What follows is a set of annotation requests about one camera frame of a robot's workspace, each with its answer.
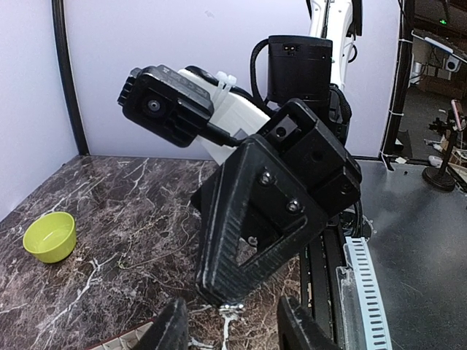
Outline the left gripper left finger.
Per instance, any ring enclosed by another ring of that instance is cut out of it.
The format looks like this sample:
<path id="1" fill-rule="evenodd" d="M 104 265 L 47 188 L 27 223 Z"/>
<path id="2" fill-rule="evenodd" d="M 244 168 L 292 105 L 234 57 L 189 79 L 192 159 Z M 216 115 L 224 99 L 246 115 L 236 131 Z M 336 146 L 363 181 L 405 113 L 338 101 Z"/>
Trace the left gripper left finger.
<path id="1" fill-rule="evenodd" d="M 170 301 L 134 348 L 187 350 L 188 310 L 185 300 L 177 298 Z"/>

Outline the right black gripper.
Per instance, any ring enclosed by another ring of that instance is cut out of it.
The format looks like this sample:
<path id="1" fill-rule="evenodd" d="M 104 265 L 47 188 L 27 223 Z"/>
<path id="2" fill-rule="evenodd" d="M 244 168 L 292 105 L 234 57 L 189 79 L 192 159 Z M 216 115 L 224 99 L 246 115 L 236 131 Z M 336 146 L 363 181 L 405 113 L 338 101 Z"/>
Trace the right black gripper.
<path id="1" fill-rule="evenodd" d="M 201 214 L 196 288 L 211 305 L 243 301 L 328 215 L 361 212 L 361 169 L 344 147 L 352 111 L 331 82 L 332 50 L 328 39 L 294 35 L 252 50 L 252 98 L 271 117 L 264 138 L 245 139 L 191 197 Z"/>

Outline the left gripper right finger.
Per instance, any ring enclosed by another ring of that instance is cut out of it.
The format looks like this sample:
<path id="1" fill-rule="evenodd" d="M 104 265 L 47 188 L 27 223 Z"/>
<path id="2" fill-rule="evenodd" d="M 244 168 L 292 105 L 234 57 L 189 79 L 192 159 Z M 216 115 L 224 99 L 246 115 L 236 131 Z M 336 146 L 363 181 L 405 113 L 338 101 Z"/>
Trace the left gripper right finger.
<path id="1" fill-rule="evenodd" d="M 294 297 L 282 296 L 277 305 L 280 350 L 338 350 L 312 315 Z"/>

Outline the beige jewelry tray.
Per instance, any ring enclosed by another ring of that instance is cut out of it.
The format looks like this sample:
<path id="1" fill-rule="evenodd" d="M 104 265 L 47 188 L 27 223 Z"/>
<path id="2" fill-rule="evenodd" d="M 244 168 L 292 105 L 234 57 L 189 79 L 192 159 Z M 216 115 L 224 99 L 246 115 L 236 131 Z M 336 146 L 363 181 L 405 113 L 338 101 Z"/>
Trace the beige jewelry tray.
<path id="1" fill-rule="evenodd" d="M 150 329 L 154 321 L 150 320 L 143 324 L 133 327 L 120 335 L 105 340 L 95 346 L 90 347 L 90 350 L 130 350 L 133 349 L 144 334 Z"/>

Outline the green plastic bowl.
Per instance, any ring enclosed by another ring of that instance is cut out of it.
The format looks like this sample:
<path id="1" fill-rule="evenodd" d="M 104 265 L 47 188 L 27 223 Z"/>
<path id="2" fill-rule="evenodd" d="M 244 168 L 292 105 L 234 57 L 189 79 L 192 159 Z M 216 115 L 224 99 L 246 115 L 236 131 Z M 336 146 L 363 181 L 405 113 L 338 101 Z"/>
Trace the green plastic bowl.
<path id="1" fill-rule="evenodd" d="M 77 243 L 76 222 L 65 211 L 55 211 L 35 220 L 23 236 L 23 248 L 46 264 L 66 259 Z"/>

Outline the black front rail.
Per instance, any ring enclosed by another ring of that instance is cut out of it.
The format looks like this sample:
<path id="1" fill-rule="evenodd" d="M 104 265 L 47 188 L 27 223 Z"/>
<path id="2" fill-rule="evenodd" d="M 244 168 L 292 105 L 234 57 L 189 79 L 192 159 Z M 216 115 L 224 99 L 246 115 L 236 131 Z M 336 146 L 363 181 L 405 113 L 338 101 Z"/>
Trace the black front rail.
<path id="1" fill-rule="evenodd" d="M 344 234 L 337 217 L 299 254 L 301 304 L 309 309 L 321 330 L 345 348 L 344 325 L 336 269 L 345 263 Z"/>

